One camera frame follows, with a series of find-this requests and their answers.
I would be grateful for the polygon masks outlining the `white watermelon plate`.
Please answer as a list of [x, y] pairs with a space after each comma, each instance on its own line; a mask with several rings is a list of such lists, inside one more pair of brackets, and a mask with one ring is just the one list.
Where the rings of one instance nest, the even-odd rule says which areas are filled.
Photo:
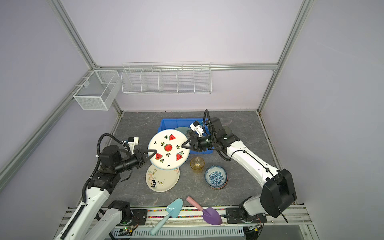
[[149, 150], [157, 150], [155, 159], [151, 163], [162, 170], [173, 170], [182, 166], [190, 155], [190, 150], [181, 146], [187, 137], [176, 130], [164, 130], [152, 137]]

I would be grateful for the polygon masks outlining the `green flower plate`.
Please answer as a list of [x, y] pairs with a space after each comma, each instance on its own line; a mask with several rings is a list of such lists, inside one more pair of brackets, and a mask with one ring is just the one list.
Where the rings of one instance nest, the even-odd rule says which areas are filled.
[[187, 138], [189, 138], [190, 135], [193, 133], [192, 129], [188, 127], [178, 127], [175, 128], [175, 130], [183, 133]]

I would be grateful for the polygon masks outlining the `cream floral plate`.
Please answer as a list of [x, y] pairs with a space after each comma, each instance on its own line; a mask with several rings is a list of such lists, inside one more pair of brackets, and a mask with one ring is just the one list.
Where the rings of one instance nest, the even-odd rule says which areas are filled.
[[146, 184], [155, 192], [163, 193], [172, 189], [179, 181], [180, 168], [162, 170], [150, 165], [146, 172]]

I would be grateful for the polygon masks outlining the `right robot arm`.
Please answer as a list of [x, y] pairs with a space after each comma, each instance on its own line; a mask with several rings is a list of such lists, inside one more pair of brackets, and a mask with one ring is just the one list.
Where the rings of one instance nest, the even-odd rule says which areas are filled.
[[218, 118], [204, 118], [190, 125], [192, 134], [182, 148], [194, 152], [217, 151], [222, 159], [240, 164], [262, 187], [259, 196], [249, 197], [240, 204], [248, 216], [267, 213], [273, 218], [297, 200], [292, 174], [287, 169], [279, 170], [253, 153]]

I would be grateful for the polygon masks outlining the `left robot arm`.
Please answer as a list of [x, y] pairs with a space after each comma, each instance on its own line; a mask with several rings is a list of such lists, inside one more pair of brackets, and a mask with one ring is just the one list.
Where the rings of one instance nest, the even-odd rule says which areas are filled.
[[116, 185], [122, 181], [121, 173], [141, 168], [157, 154], [157, 150], [136, 149], [139, 139], [121, 141], [109, 133], [97, 142], [97, 163], [82, 188], [82, 200], [57, 235], [58, 240], [104, 240], [120, 223], [132, 220], [129, 202], [113, 201], [103, 212]]

